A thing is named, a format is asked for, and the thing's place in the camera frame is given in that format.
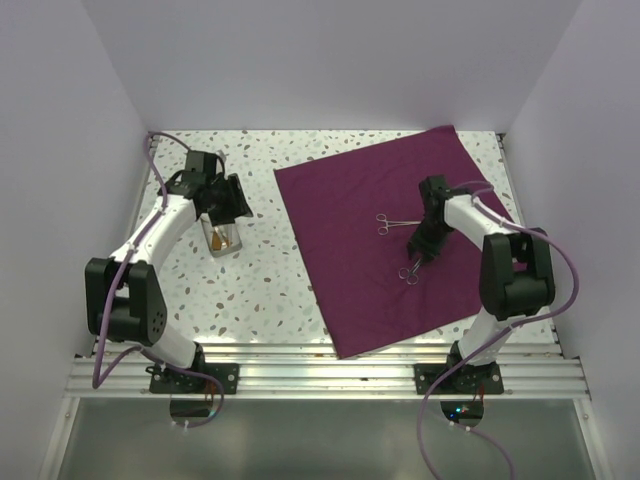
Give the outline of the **silver surgical scissors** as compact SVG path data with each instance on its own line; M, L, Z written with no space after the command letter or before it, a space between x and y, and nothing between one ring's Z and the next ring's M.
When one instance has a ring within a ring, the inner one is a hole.
M419 282L418 271L421 268L422 264L422 258L418 257L413 261L410 267L403 267L399 269L399 278L405 281L410 286L416 285Z

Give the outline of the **silver hemostat forceps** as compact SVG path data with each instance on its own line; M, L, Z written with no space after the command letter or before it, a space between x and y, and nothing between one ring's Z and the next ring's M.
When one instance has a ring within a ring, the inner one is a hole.
M392 228L411 227L420 224L420 221L413 220L390 220L387 215L383 213L376 215L376 221L380 224L378 227L378 234L381 236L387 235Z

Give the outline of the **purple cloth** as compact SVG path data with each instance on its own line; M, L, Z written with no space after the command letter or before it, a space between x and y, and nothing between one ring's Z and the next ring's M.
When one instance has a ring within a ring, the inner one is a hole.
M377 215L415 221L419 184L442 175L451 186L483 175L455 129L442 126L274 173L321 315L346 359L475 316L480 251L452 233L409 285L410 228L378 232Z

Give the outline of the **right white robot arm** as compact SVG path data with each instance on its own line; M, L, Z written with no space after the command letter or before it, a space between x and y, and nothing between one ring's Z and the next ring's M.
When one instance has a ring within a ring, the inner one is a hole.
M470 329L452 349L445 369L451 389L468 392L481 380L481 370L496 361L519 319L550 305L556 294L546 233L512 224L489 209L467 186L448 185L442 175L420 182L424 214L407 243L414 265L401 271L409 284L418 269L434 261L449 235L462 234L481 253L481 309Z

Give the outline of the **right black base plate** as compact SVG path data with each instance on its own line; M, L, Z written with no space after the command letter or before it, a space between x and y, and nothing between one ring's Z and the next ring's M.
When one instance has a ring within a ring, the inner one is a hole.
M426 394L435 385L436 395L501 395L505 392L500 367L496 361L484 365L463 365L449 371L461 361L457 351L450 353L444 363L416 363L413 365L416 392Z

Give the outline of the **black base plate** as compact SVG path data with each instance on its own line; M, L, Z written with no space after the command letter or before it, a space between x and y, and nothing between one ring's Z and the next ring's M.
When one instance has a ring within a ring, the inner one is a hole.
M224 393L234 395L240 379L237 363L214 363L205 359L202 352L196 354L190 369L171 368L153 363L145 368L150 375L149 391L152 394L188 395Z
M500 367L496 361L484 365L463 365L449 371L461 361L457 351L450 353L444 363L416 363L413 365L416 392L426 394L435 385L436 395L501 395L505 392Z

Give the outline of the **aluminium rail frame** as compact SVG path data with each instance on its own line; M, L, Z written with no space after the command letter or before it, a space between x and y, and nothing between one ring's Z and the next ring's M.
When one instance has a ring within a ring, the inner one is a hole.
M502 145L491 131L456 131L483 177L486 202L517 213ZM187 149L223 151L253 210L236 225L242 248L219 258L194 224L159 272L169 323L199 343L209 362L237 363L245 398L361 398L416 395L413 365L441 363L473 317L346 359L337 356L296 242L275 171L416 135L374 130L184 130L155 145L164 177L183 167Z

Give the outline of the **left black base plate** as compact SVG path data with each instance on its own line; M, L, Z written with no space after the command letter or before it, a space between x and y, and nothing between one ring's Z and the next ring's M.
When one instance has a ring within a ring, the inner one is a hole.
M205 359L202 352L196 354L190 369L171 368L153 363L145 368L150 375L149 391L152 394L188 395L224 393L234 395L240 379L237 363L214 363Z

